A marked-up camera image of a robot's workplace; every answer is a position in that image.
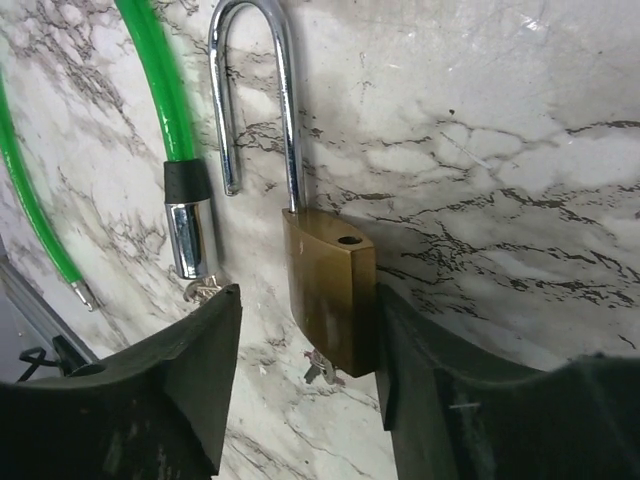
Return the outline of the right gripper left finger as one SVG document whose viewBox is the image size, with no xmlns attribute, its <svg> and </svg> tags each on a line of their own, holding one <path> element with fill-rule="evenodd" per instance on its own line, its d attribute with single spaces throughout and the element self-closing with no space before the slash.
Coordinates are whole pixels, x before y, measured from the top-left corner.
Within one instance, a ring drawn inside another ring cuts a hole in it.
<svg viewBox="0 0 640 480">
<path fill-rule="evenodd" d="M 4 479 L 211 479 L 242 319 L 238 285 L 66 377 L 1 386 Z"/>
</svg>

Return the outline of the brass padlock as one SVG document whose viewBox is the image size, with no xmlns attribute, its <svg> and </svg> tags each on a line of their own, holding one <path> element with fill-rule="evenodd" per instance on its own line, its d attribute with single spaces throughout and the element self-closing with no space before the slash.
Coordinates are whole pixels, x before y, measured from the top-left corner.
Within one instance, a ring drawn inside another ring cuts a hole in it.
<svg viewBox="0 0 640 480">
<path fill-rule="evenodd" d="M 282 211 L 292 316 L 330 367 L 357 378 L 376 370 L 376 251 L 358 228 L 307 203 L 295 47 L 277 1 L 254 1 L 273 40 L 288 206 Z"/>
</svg>

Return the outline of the silver padlock keys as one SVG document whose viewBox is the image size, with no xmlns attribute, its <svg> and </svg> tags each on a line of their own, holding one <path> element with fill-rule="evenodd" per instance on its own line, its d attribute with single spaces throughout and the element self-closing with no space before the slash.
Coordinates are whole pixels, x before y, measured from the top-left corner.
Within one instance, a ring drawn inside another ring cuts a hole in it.
<svg viewBox="0 0 640 480">
<path fill-rule="evenodd" d="M 307 384 L 321 376 L 329 385 L 345 385 L 345 381 L 337 375 L 338 369 L 318 350 L 305 351 L 304 357 L 310 362 L 310 367 L 304 375 Z"/>
</svg>

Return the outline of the small silver key bunch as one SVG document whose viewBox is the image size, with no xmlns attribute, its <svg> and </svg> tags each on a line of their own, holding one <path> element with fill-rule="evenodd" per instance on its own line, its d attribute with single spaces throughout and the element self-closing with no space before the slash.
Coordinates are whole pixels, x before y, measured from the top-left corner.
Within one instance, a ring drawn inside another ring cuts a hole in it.
<svg viewBox="0 0 640 480">
<path fill-rule="evenodd" d="M 215 275 L 195 279 L 186 286 L 183 299 L 186 302 L 201 305 L 215 296 L 221 288 Z"/>
</svg>

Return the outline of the green cable lock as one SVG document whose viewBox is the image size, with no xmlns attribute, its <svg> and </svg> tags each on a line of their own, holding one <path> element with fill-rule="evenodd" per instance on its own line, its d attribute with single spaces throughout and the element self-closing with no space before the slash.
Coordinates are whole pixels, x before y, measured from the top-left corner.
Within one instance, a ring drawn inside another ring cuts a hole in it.
<svg viewBox="0 0 640 480">
<path fill-rule="evenodd" d="M 117 1 L 115 5 L 144 69 L 163 138 L 164 203 L 176 272 L 184 280 L 203 279 L 219 268 L 213 193 L 206 162 L 196 156 L 181 76 L 151 4 Z M 1 154 L 40 244 L 80 301 L 88 310 L 97 310 L 99 301 L 55 234 L 31 184 L 5 93 L 1 94 Z"/>
</svg>

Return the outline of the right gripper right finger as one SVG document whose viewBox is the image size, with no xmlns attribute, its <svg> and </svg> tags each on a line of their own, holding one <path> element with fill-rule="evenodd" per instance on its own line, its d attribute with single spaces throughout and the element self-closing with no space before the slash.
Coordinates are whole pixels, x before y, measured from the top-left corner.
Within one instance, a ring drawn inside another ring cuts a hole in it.
<svg viewBox="0 0 640 480">
<path fill-rule="evenodd" d="M 635 479 L 639 362 L 544 372 L 494 355 L 377 289 L 383 427 L 402 479 Z"/>
</svg>

